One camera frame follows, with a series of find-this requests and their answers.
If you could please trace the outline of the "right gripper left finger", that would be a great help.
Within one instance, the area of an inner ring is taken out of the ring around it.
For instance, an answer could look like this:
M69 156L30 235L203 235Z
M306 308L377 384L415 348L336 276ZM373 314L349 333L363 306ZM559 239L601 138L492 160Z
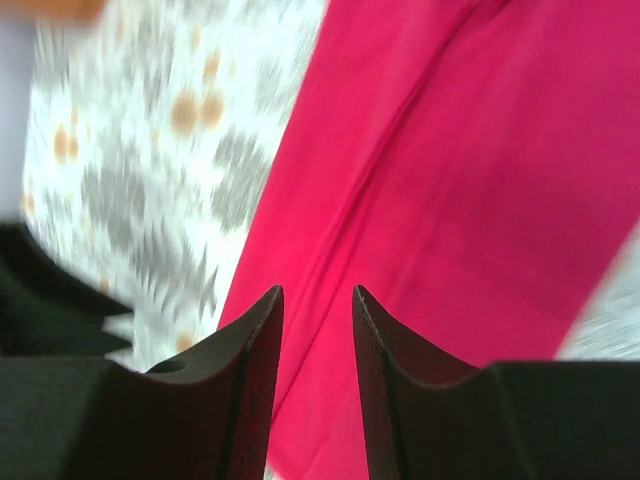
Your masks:
M245 314L145 373L121 341L20 299L1 316L5 479L259 479L283 330L270 288Z

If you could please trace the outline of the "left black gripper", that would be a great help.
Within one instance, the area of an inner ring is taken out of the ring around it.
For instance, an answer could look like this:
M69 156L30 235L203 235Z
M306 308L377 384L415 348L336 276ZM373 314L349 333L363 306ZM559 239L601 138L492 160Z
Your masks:
M133 310L58 266L22 222L1 226L1 355L103 356L132 342L103 329Z

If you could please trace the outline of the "magenta t shirt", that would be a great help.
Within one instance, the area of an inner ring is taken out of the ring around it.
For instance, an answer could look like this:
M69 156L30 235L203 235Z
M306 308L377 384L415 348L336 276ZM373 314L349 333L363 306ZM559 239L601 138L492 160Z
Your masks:
M366 477L355 286L546 360L638 219L637 2L331 2L221 317L283 288L269 464Z

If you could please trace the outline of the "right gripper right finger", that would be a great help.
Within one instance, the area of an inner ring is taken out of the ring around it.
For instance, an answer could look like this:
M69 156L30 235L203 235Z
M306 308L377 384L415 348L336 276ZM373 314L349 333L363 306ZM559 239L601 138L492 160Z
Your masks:
M635 479L635 361L476 368L394 319L363 287L353 331L373 479Z

